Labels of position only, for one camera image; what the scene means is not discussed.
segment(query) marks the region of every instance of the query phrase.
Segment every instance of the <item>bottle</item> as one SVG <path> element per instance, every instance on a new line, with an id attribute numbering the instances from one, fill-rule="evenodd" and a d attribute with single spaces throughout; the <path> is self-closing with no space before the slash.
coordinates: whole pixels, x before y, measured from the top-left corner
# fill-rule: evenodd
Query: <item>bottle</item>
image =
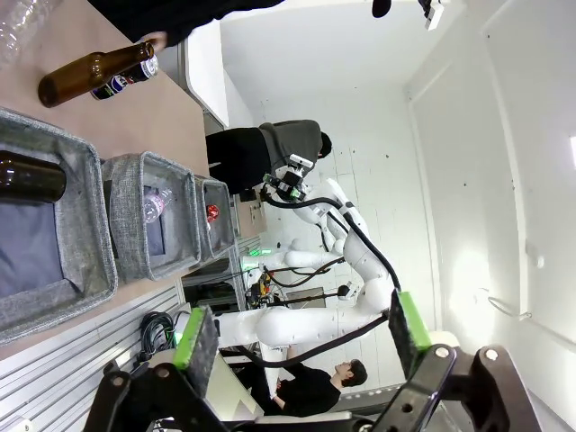
<path id="1" fill-rule="evenodd" d="M 144 196 L 144 221 L 154 222 L 171 202 L 172 191 L 170 189 L 165 188 L 158 193 L 147 193 Z"/>
<path id="2" fill-rule="evenodd" d="M 66 190 L 66 173 L 57 164 L 0 150 L 0 198 L 55 203 Z"/>
<path id="3" fill-rule="evenodd" d="M 38 97 L 52 108 L 103 86 L 113 76 L 153 56 L 150 42 L 108 53 L 93 52 L 47 74 L 38 84 Z"/>
<path id="4" fill-rule="evenodd" d="M 0 0 L 0 69 L 12 65 L 62 0 Z"/>
<path id="5" fill-rule="evenodd" d="M 147 81 L 157 73 L 158 58 L 154 56 L 153 58 L 140 62 L 139 65 L 113 76 L 105 85 L 93 90 L 92 96 L 100 101 L 108 99 L 121 92 L 127 86 Z"/>

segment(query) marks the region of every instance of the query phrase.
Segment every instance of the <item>bottle neck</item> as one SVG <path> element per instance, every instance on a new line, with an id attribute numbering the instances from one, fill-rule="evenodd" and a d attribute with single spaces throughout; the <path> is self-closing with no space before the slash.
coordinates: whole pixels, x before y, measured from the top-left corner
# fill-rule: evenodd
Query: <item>bottle neck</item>
<path id="1" fill-rule="evenodd" d="M 132 47 L 117 49 L 104 55 L 102 68 L 105 75 L 116 75 L 154 57 L 154 47 L 150 42 L 142 42 Z"/>

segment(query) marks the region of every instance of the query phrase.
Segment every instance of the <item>bolt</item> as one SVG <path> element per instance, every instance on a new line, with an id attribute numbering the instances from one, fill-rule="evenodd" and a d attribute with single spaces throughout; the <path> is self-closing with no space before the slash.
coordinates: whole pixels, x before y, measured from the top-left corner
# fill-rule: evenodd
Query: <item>bolt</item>
<path id="1" fill-rule="evenodd" d="M 436 354 L 440 358 L 447 358 L 448 356 L 450 356 L 450 352 L 443 346 L 438 348 L 434 354 Z"/>
<path id="2" fill-rule="evenodd" d="M 124 383 L 124 379 L 121 376 L 116 376 L 112 378 L 112 384 L 116 387 L 120 387 Z"/>
<path id="3" fill-rule="evenodd" d="M 486 351 L 486 358 L 488 358 L 493 362 L 498 358 L 498 353 L 493 349 L 489 349 L 488 351 Z"/>
<path id="4" fill-rule="evenodd" d="M 167 378 L 170 375 L 170 372 L 167 369 L 160 368 L 156 371 L 156 375 L 160 378 Z"/>

